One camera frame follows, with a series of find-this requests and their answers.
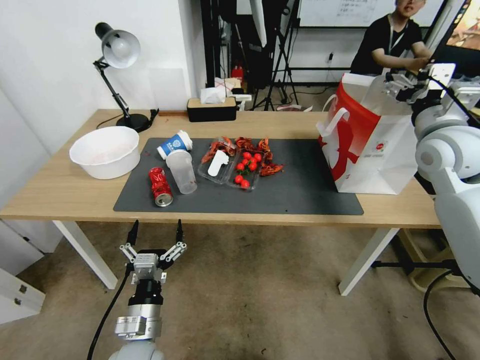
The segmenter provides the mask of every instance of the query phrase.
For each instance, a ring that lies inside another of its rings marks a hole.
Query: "plastic cup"
[[[161,158],[165,160],[167,156],[175,150],[190,151],[193,149],[193,147],[194,143],[192,139],[190,139],[189,134],[183,130],[180,130],[156,149]]]
[[[173,175],[178,190],[182,194],[193,193],[197,189],[192,156],[185,150],[172,151],[166,157],[166,165]]]

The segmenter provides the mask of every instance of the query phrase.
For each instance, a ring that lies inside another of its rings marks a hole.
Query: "tissue box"
[[[199,98],[191,98],[186,111],[192,123],[233,121],[237,118],[237,103],[234,97],[227,97],[223,104],[202,104]]]

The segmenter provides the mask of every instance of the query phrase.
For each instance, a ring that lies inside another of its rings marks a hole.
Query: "man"
[[[420,27],[410,19],[424,7],[426,0],[396,0],[393,13],[374,21],[366,30],[360,48],[351,63],[351,72],[381,75],[384,68],[416,71],[432,56],[423,40]],[[400,57],[412,50],[415,58]]]

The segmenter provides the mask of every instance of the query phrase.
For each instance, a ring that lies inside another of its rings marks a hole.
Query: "red soda can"
[[[161,167],[154,167],[148,172],[148,176],[151,180],[151,192],[155,204],[161,208],[170,205],[174,196],[165,176],[165,171]]]

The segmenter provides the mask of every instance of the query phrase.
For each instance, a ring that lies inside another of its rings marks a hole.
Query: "desk lamp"
[[[105,22],[99,22],[95,26],[95,33],[101,40],[101,52],[103,56],[93,65],[105,81],[113,98],[123,112],[123,117],[116,122],[117,126],[126,126],[138,133],[148,129],[152,121],[142,114],[129,114],[129,106],[118,92],[110,84],[105,76],[104,69],[109,66],[116,69],[125,69],[132,66],[140,55],[140,42],[131,33],[123,30],[114,30]]]

